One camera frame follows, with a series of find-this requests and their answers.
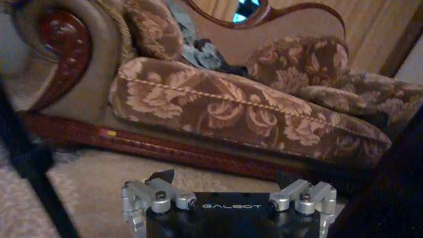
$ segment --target carpet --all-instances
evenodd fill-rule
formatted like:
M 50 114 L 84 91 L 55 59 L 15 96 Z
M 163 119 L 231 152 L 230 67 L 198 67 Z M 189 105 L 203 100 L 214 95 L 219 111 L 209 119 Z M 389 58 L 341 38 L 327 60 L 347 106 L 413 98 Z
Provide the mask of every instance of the carpet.
M 56 158 L 48 177 L 82 237 L 131 237 L 122 215 L 120 187 L 127 180 L 146 180 L 156 171 L 174 168 L 174 185 L 186 191 L 279 191 L 269 181 L 135 156 L 98 150 L 82 150 L 78 155 L 79 159 Z M 0 237 L 59 237 L 27 181 L 7 164 L 0 167 Z

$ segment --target throw pillow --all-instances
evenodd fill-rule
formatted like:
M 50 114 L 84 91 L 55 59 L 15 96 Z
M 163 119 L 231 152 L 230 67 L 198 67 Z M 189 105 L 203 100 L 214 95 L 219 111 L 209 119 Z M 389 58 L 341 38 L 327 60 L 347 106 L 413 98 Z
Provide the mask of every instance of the throw pillow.
M 124 18 L 139 54 L 175 60 L 183 49 L 183 35 L 162 0 L 126 0 Z

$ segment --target screw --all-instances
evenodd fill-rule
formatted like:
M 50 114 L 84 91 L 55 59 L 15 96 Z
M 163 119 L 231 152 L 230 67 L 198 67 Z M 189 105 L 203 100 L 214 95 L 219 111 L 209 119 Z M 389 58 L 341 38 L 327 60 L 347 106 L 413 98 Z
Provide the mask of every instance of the screw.
M 310 193 L 302 193 L 299 195 L 299 199 L 303 201 L 310 201 Z
M 191 201 L 189 203 L 190 210 L 195 210 L 197 207 L 198 207 L 198 200 L 197 199 L 191 199 Z
M 156 200 L 166 198 L 166 191 L 156 192 Z
M 271 211 L 277 211 L 278 210 L 278 204 L 275 203 L 274 200 L 270 201 L 270 209 L 271 209 Z

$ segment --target beige carpet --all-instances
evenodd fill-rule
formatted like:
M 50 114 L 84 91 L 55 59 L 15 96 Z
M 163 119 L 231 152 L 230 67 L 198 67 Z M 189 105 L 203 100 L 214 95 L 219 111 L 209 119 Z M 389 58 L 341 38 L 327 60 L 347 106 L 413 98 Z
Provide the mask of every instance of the beige carpet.
M 59 163 L 50 172 L 83 237 L 131 237 L 122 215 L 120 187 L 146 180 L 152 172 L 175 168 L 174 184 L 187 191 L 275 192 L 275 183 L 197 170 L 140 157 L 84 150 L 79 160 Z M 26 180 L 0 168 L 0 238 L 58 237 Z

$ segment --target sofa cushion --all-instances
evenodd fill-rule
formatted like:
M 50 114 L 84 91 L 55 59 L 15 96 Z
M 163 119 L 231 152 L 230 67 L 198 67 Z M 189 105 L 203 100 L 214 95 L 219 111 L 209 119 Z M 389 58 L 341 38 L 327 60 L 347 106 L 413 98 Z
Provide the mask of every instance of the sofa cushion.
M 386 113 L 389 121 L 381 129 L 395 140 L 423 104 L 423 85 L 375 73 L 346 70 L 330 86 L 358 95 L 366 109 Z
M 124 0 L 124 18 L 140 55 L 175 60 L 183 49 L 183 35 L 162 0 Z
M 279 151 L 343 167 L 373 168 L 391 141 L 361 119 L 241 76 L 136 58 L 115 78 L 115 114 L 140 125 Z
M 305 86 L 329 85 L 347 63 L 347 48 L 337 37 L 285 37 L 258 48 L 247 68 L 257 81 L 298 95 Z

